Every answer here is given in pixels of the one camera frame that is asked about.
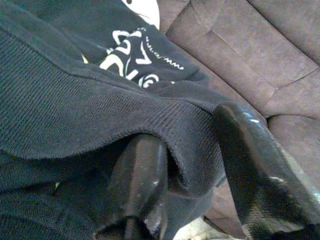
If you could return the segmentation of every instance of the knit sweater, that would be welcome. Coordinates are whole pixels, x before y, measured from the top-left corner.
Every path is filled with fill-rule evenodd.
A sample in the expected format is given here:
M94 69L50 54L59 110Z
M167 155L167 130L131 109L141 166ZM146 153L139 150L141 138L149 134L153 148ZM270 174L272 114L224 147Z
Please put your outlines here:
M131 136L148 133L166 144L169 175L179 179L169 190L170 239L210 206L225 176L212 113L228 99L209 90L208 77L122 2L98 1L112 3L109 17L125 11L121 17L134 23L127 28L117 21L94 27L98 14L70 26L77 21L64 7L83 13L90 1L63 2L0 0L0 236L90 239L101 222L85 201L108 185L107 169ZM97 34L101 26L113 29ZM79 34L81 27L88 32ZM126 31L120 42L117 30ZM123 69L106 64L112 55ZM86 190L55 195L56 182L68 181Z

